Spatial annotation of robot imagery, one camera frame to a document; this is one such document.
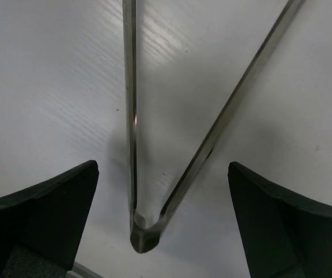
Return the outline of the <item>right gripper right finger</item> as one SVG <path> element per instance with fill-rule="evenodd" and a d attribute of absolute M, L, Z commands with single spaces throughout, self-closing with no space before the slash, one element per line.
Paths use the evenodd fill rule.
<path fill-rule="evenodd" d="M 238 162 L 228 182 L 251 277 L 332 277 L 332 206 Z"/>

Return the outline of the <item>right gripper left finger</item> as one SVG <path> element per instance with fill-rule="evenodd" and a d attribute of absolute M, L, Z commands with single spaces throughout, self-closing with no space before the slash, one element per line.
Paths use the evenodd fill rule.
<path fill-rule="evenodd" d="M 0 197 L 0 277 L 73 269 L 99 177 L 94 160 Z"/>

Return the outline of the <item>metal tongs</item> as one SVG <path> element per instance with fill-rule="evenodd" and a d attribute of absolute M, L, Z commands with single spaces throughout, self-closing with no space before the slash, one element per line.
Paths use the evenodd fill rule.
<path fill-rule="evenodd" d="M 257 53 L 239 79 L 238 84 L 224 104 L 187 168 L 165 201 L 159 217 L 152 226 L 146 227 L 143 216 L 138 213 L 138 178 L 137 178 L 137 2 L 123 1 L 123 42 L 125 58 L 126 86 L 126 135 L 127 165 L 129 180 L 129 221 L 130 242 L 139 253 L 153 250 L 177 211 L 183 198 L 189 191 L 198 172 L 213 153 L 224 129 L 233 118 L 249 87 L 257 79 L 267 64 L 281 38 L 294 20 L 303 1 L 287 1 Z"/>

